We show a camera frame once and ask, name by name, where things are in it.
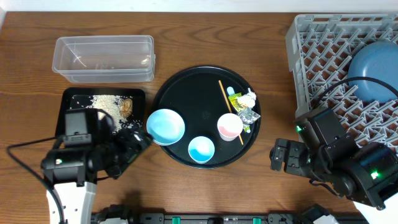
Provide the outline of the brown food scrap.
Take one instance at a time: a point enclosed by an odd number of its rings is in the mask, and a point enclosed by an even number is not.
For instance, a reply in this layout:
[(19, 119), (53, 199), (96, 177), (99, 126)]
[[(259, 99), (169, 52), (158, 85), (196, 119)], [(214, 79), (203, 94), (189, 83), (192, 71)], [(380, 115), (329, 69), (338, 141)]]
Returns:
[(122, 102), (120, 103), (119, 114), (123, 118), (127, 118), (132, 114), (132, 100), (130, 98), (122, 100)]

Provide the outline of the white light-blue bowl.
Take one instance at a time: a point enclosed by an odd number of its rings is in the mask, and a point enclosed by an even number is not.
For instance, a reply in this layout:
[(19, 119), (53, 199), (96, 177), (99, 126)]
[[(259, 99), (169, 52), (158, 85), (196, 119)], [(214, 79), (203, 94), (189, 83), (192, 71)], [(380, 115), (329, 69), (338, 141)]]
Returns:
[(181, 140), (185, 133), (185, 122), (177, 112), (160, 109), (148, 117), (146, 128), (156, 144), (169, 146)]

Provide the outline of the pink cup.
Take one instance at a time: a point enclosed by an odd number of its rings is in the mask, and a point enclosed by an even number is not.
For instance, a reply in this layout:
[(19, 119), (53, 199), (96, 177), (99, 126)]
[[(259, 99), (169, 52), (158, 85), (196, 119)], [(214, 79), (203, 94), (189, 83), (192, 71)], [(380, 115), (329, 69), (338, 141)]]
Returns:
[(218, 119), (217, 130), (222, 140), (233, 141), (243, 131), (243, 122), (238, 115), (226, 113)]

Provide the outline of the small blue cup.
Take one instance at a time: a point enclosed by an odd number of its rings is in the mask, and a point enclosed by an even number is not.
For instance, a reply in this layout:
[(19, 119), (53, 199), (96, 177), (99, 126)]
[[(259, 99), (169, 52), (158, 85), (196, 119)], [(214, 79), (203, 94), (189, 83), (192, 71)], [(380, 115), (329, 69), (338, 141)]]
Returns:
[(214, 156), (215, 145), (211, 139), (198, 136), (190, 141), (188, 154), (196, 163), (205, 164)]

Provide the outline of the dark blue plate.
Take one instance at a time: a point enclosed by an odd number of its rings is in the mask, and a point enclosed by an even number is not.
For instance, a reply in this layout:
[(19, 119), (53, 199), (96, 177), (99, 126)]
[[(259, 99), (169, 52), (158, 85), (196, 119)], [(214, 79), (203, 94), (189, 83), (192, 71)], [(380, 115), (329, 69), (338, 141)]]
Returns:
[[(348, 78), (370, 77), (381, 80), (397, 88), (397, 44), (388, 41), (377, 41), (365, 46), (352, 59), (347, 74)], [(386, 87), (366, 81), (349, 82), (356, 85), (354, 95), (361, 101), (386, 103), (397, 97)]]

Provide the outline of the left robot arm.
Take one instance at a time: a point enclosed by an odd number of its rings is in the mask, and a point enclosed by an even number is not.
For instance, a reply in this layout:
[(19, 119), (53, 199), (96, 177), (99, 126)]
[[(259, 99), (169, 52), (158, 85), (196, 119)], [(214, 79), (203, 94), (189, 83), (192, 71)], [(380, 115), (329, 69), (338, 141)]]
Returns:
[(49, 184), (51, 223), (90, 223), (98, 172), (118, 179), (147, 149), (153, 137), (141, 128), (125, 128), (98, 140), (90, 134), (64, 136), (41, 163)]

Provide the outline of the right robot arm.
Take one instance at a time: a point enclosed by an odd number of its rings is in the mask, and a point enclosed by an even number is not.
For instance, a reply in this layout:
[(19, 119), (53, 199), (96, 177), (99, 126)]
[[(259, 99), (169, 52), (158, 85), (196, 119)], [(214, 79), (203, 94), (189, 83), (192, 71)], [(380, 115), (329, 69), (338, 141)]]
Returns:
[(397, 156), (383, 143), (359, 147), (329, 108), (295, 121), (301, 141), (276, 139), (271, 169), (305, 177), (354, 202), (368, 223), (397, 223)]

